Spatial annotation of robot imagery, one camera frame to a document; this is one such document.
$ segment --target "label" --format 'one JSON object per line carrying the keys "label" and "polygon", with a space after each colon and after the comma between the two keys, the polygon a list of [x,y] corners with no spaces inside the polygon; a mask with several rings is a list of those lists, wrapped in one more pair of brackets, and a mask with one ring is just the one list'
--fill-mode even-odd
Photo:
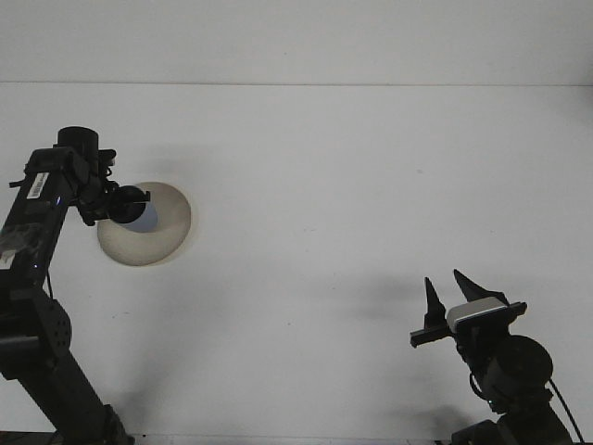
{"label": "label", "polygon": [[29,194],[27,195],[27,199],[37,199],[41,196],[41,192],[44,190],[45,181],[47,181],[48,176],[49,172],[37,173],[35,181],[33,181],[33,185],[31,186],[31,190],[29,190]]}
{"label": "label", "polygon": [[0,255],[0,270],[7,271],[12,266],[12,261],[15,259],[17,251],[15,249],[5,250]]}

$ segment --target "black cable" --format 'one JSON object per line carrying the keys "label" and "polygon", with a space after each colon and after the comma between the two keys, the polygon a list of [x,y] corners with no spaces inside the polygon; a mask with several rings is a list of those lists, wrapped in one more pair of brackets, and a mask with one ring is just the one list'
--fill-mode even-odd
{"label": "black cable", "polygon": [[556,395],[558,396],[558,399],[560,400],[562,406],[564,407],[564,410],[568,414],[568,418],[571,419],[571,423],[573,424],[574,431],[576,431],[576,435],[578,436],[578,438],[581,441],[581,443],[584,444],[585,443],[585,440],[583,439],[583,435],[581,434],[581,430],[578,429],[578,426],[576,425],[576,421],[574,420],[573,414],[571,413],[571,410],[568,409],[568,405],[566,404],[566,401],[564,401],[564,397],[559,392],[558,387],[556,386],[556,384],[554,383],[554,381],[552,379],[549,380],[549,383],[554,388],[554,392],[556,392]]}
{"label": "black cable", "polygon": [[473,394],[478,396],[483,401],[487,401],[486,396],[482,393],[482,391],[480,391],[480,388],[478,388],[477,384],[475,383],[475,381],[473,379],[474,379],[474,375],[473,375],[473,373],[470,373],[470,387],[472,387]]}
{"label": "black cable", "polygon": [[[18,440],[21,440],[21,439],[23,439],[23,438],[25,438],[25,437],[29,436],[30,434],[33,434],[33,435],[34,435],[34,434],[38,434],[38,433],[23,433],[23,434],[21,434],[21,435],[19,435],[19,436],[16,436],[15,438],[10,438],[10,439],[8,439],[8,440],[1,440],[1,439],[0,439],[0,445],[5,445],[5,444],[7,444],[7,443],[10,443],[10,442],[16,442],[16,441],[18,441]],[[49,440],[48,440],[48,441],[45,443],[45,445],[51,445],[51,443],[54,441],[54,439],[55,439],[56,437],[57,437],[57,431],[56,431],[56,432],[54,432],[54,433],[51,435],[51,437],[50,437],[50,438],[49,438]]]}
{"label": "black cable", "polygon": [[52,289],[52,280],[49,277],[49,269],[47,269],[47,288],[49,289],[49,298],[54,299],[54,289]]}

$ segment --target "cable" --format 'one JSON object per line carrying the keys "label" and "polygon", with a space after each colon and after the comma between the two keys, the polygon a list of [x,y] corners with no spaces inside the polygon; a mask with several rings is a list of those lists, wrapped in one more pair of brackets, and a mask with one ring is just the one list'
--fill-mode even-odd
{"label": "cable", "polygon": [[[6,443],[10,443],[10,442],[16,442],[17,440],[21,440],[21,439],[29,436],[30,434],[36,435],[38,433],[23,433],[23,434],[21,434],[19,436],[16,436],[15,438],[10,438],[8,440],[0,440],[0,445],[5,445]],[[45,445],[51,445],[52,442],[56,439],[56,437],[57,437],[57,431],[54,432],[50,436],[49,440],[45,443]]]}
{"label": "cable", "polygon": [[472,387],[473,393],[476,396],[478,396],[480,399],[482,399],[483,401],[487,401],[486,396],[482,393],[482,391],[480,391],[480,389],[478,388],[474,379],[475,379],[475,375],[473,375],[473,373],[470,373],[470,387]]}
{"label": "cable", "polygon": [[49,269],[47,269],[47,288],[49,289],[49,298],[54,299],[54,289],[52,289],[52,280],[49,277]]}
{"label": "cable", "polygon": [[564,410],[568,414],[568,418],[571,419],[571,423],[573,424],[574,431],[576,431],[576,435],[578,436],[578,438],[581,441],[581,443],[584,444],[585,443],[585,440],[583,439],[583,435],[581,434],[581,430],[578,429],[578,426],[576,425],[576,421],[574,420],[573,414],[571,413],[571,410],[568,409],[568,405],[564,401],[564,397],[559,392],[558,387],[556,386],[556,384],[554,383],[554,381],[552,379],[549,380],[549,383],[554,388],[554,392],[556,392],[556,395],[558,396],[558,399],[560,400],[562,406],[564,407]]}

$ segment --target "white label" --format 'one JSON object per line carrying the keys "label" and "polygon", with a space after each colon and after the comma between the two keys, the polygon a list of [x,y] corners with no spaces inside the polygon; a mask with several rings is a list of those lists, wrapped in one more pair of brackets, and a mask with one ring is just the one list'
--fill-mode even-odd
{"label": "white label", "polygon": [[29,190],[29,194],[27,195],[27,199],[37,199],[41,196],[41,192],[44,189],[45,181],[47,181],[48,176],[49,172],[37,173],[35,181],[33,181],[33,185],[31,186],[31,190]]}
{"label": "white label", "polygon": [[15,259],[17,251],[15,249],[5,250],[0,255],[0,270],[8,270],[12,266],[12,261]]}

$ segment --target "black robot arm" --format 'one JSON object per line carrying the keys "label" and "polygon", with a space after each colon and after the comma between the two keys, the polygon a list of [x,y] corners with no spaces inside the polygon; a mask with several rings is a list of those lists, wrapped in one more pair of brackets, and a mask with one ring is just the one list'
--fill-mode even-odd
{"label": "black robot arm", "polygon": [[426,278],[424,329],[412,332],[410,343],[416,348],[453,337],[470,368],[473,391],[503,415],[496,424],[484,421],[453,434],[453,444],[572,445],[549,406],[552,394],[545,385],[552,375],[551,358],[533,339],[509,332],[509,324],[525,313],[527,305],[510,304],[502,292],[483,289],[459,271],[455,278],[467,303],[445,316],[445,307]]}
{"label": "black robot arm", "polygon": [[115,155],[98,149],[92,130],[60,130],[57,144],[33,151],[25,178],[11,184],[19,191],[0,232],[0,372],[25,387],[67,444],[132,441],[72,357],[69,317],[43,290],[68,208],[93,225],[122,205],[107,178]]}

